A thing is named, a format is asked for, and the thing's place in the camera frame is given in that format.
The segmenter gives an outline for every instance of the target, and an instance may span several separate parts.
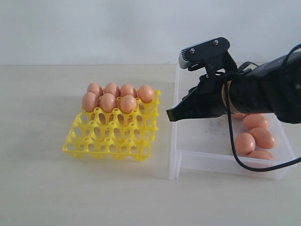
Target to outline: clear plastic box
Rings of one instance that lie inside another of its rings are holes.
[[[204,69],[194,72],[176,70],[174,90],[174,106],[188,94],[188,90],[196,86]],[[290,161],[295,154],[289,144],[280,121],[274,114],[265,114],[270,122],[269,131],[276,139],[276,146],[269,150],[275,161],[240,157],[240,160],[252,167],[268,167]],[[232,120],[234,137],[245,131],[241,120]],[[246,176],[265,178],[282,178],[291,167],[270,172],[253,172],[241,167],[234,159],[229,136],[227,116],[211,119],[188,119],[172,123],[171,151],[168,177],[171,180],[179,177],[180,168],[207,170]]]

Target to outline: background wall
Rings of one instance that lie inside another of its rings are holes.
[[[0,65],[177,63],[223,36],[236,61],[301,42],[300,0],[0,0]]]

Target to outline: table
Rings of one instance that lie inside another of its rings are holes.
[[[175,65],[0,66],[0,225],[297,225],[301,166],[282,180],[182,169],[167,179]],[[161,90],[143,162],[62,152],[87,85]],[[284,125],[301,155],[300,125]]]

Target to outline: egg tray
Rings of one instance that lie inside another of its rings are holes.
[[[105,155],[119,160],[126,156],[136,161],[147,159],[151,155],[150,142],[158,130],[156,118],[161,92],[154,92],[155,98],[150,103],[137,97],[137,106],[129,114],[119,108],[106,113],[100,107],[93,112],[86,112],[82,107],[72,123],[63,151],[73,157],[88,154],[98,159]]]

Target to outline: egg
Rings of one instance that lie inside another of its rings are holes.
[[[95,93],[97,97],[100,97],[103,95],[103,88],[101,88],[101,86],[97,83],[93,82],[88,86],[87,92]]]
[[[143,85],[138,90],[138,96],[144,103],[150,103],[155,98],[154,90],[148,86]]]
[[[137,91],[131,84],[124,84],[120,88],[120,96],[124,97],[126,95],[132,95],[133,97],[137,97]]]
[[[232,114],[232,117],[235,118],[235,119],[242,119],[245,117],[246,114]]]
[[[254,137],[256,145],[263,149],[271,149],[275,146],[275,138],[273,134],[265,128],[253,128],[250,134]]]
[[[255,149],[253,152],[249,153],[247,157],[254,159],[275,160],[275,157],[272,155],[272,153],[262,149]]]
[[[100,99],[100,107],[106,112],[110,113],[114,108],[117,108],[117,99],[112,93],[105,93]]]
[[[120,96],[120,89],[116,83],[111,82],[104,88],[104,93],[111,93],[117,98]]]
[[[255,150],[256,143],[254,137],[249,133],[239,134],[234,141],[237,155],[247,156]]]
[[[98,97],[95,93],[87,92],[82,98],[82,106],[86,112],[92,112],[99,106]]]
[[[269,127],[269,121],[262,114],[250,114],[243,119],[243,125],[248,129],[255,127],[267,129]]]
[[[120,110],[125,114],[131,113],[131,111],[136,107],[137,107],[137,101],[135,97],[133,97],[132,95],[124,96],[119,104]]]

